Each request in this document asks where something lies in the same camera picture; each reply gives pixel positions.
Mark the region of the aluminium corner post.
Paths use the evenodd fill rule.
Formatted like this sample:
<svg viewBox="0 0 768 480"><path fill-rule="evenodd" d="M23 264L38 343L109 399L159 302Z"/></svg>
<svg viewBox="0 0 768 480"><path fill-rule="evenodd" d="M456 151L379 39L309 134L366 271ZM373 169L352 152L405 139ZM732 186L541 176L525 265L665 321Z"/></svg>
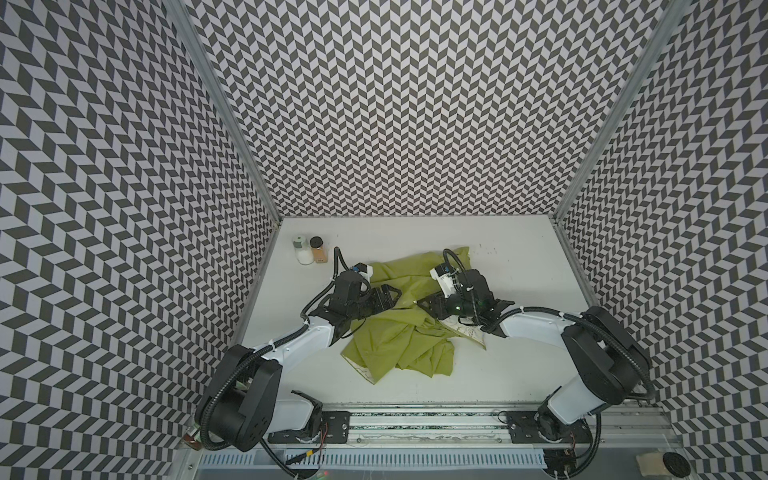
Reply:
<svg viewBox="0 0 768 480"><path fill-rule="evenodd" d="M249 148L245 135L234 115L234 111L225 95L225 89L217 77L208 58L192 20L190 19L185 1L167 0L163 2L169 20L176 28L179 41L184 45L191 62L200 76L221 121L230 135L236 151L245 169L260 195L268 215L273 222L279 224L282 220L278 209L262 178L258 163Z"/></svg>
<svg viewBox="0 0 768 480"><path fill-rule="evenodd" d="M690 5L690 1L670 1L667 4L659 23L649 36L646 46L640 51L627 82L621 88L616 101L581 161L574 178L557 205L551 218L554 225L561 225L563 223L569 209L580 195L598 161L608 148L624 116L630 110L644 82L651 75L659 56L667 46L678 25L682 22Z"/></svg>

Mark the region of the white spice jar green lid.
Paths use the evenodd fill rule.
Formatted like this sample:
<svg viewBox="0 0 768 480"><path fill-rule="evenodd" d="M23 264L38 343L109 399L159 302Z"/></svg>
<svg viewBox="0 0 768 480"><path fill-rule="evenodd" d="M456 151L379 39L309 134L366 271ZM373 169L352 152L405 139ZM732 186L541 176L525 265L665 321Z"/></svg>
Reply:
<svg viewBox="0 0 768 480"><path fill-rule="evenodd" d="M295 257L300 265L306 266L314 263L314 254L308 240L298 235L292 239Z"/></svg>

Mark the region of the aluminium left corner post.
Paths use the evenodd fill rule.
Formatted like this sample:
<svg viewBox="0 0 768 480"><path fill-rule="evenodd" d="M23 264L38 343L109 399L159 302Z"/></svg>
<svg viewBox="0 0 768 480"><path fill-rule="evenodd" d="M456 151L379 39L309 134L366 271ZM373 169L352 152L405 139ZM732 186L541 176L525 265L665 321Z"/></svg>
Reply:
<svg viewBox="0 0 768 480"><path fill-rule="evenodd" d="M184 45L191 62L200 76L221 121L230 135L236 151L245 169L260 195L268 215L273 222L279 224L282 220L278 209L262 178L258 163L249 148L245 135L234 115L234 111L225 95L225 89L217 77L208 58L192 20L190 19L185 1L167 0L163 2L169 20L176 28L179 41Z"/></svg>

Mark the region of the brown sauce bottle green label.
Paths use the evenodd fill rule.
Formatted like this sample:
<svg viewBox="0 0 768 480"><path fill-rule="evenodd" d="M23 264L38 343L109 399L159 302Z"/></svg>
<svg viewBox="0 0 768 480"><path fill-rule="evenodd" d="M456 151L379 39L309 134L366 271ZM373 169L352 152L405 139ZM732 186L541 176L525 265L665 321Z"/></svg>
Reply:
<svg viewBox="0 0 768 480"><path fill-rule="evenodd" d="M185 433L182 437L182 442L184 445L195 451L200 451L203 449L203 445L196 433Z"/></svg>

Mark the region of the black round puck on sponge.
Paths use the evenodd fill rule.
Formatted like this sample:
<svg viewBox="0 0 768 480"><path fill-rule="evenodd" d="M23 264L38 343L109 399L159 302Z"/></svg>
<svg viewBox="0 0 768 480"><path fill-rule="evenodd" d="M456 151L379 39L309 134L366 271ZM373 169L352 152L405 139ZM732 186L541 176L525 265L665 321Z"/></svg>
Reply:
<svg viewBox="0 0 768 480"><path fill-rule="evenodd" d="M687 479L693 473L690 462L676 452L648 452L638 455L636 461L643 477Z"/></svg>

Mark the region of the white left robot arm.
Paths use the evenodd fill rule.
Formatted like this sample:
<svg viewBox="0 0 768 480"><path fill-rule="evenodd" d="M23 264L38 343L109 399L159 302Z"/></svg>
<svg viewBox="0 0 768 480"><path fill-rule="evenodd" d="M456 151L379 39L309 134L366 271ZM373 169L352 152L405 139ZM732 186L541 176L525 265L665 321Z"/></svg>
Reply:
<svg viewBox="0 0 768 480"><path fill-rule="evenodd" d="M301 326L259 347L230 347L194 415L202 447L248 451L269 436L311 442L322 430L323 404L298 390L281 390L283 374L351 335L352 323L394 308L402 290L372 282L374 268L345 262L334 249L331 280L300 311Z"/></svg>

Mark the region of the green and cream printed jacket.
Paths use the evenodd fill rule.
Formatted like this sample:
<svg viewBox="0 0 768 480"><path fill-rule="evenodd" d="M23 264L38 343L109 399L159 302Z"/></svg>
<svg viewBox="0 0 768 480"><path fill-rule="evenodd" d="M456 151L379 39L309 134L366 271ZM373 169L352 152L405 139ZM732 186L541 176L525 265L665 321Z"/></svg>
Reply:
<svg viewBox="0 0 768 480"><path fill-rule="evenodd" d="M395 368L428 377L451 375L454 337L486 347L479 328L464 326L456 317L439 321L417 305L431 294L442 293L430 271L443 262L443 255L432 251L373 264L371 284L392 286L402 296L394 308L354 322L351 340L342 351L342 357L369 383L379 382Z"/></svg>

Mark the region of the orange spice jar black lid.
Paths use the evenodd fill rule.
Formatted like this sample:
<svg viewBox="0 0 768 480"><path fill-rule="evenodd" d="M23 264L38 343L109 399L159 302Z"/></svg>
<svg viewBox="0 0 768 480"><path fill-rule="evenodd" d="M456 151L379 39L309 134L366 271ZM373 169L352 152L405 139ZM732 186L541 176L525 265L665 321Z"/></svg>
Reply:
<svg viewBox="0 0 768 480"><path fill-rule="evenodd" d="M309 240L309 245L310 245L315 263L323 264L328 262L326 246L322 237L320 236L311 237Z"/></svg>

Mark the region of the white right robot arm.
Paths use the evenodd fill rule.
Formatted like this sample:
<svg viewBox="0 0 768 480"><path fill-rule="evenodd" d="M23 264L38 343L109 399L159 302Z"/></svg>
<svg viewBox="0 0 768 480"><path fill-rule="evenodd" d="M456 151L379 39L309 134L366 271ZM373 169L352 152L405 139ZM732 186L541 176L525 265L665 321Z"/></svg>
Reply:
<svg viewBox="0 0 768 480"><path fill-rule="evenodd" d="M539 436L556 442L571 425L626 400L653 401L656 389L648 352L606 309L579 314L550 307L518 306L494 297L476 269L441 264L430 271L440 291L417 301L430 316L457 320L472 332L522 338L566 351L576 375L539 406L533 421Z"/></svg>

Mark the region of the metal base rail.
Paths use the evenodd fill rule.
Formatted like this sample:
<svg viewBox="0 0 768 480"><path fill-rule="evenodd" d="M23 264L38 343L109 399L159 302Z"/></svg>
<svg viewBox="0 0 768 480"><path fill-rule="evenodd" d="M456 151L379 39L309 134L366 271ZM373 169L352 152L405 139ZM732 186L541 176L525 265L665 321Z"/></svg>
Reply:
<svg viewBox="0 0 768 480"><path fill-rule="evenodd" d="M326 446L405 447L408 445L587 448L594 439L606 448L676 449L682 441L656 407L615 406L601 414L601 426L588 417L557 443L549 443L532 421L532 403L515 404L329 404L336 419Z"/></svg>

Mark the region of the aluminium right corner post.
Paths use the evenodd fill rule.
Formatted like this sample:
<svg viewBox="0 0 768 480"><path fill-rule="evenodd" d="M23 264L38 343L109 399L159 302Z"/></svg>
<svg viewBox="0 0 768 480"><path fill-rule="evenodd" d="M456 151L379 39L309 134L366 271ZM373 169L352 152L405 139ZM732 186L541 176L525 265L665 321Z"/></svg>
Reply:
<svg viewBox="0 0 768 480"><path fill-rule="evenodd" d="M659 23L649 36L646 46L640 51L627 82L621 88L616 101L581 161L574 178L557 205L551 218L554 225L561 225L563 223L569 209L580 195L598 161L608 148L624 116L630 110L644 82L651 75L659 56L667 46L678 25L682 22L690 5L690 1L670 1L667 4Z"/></svg>

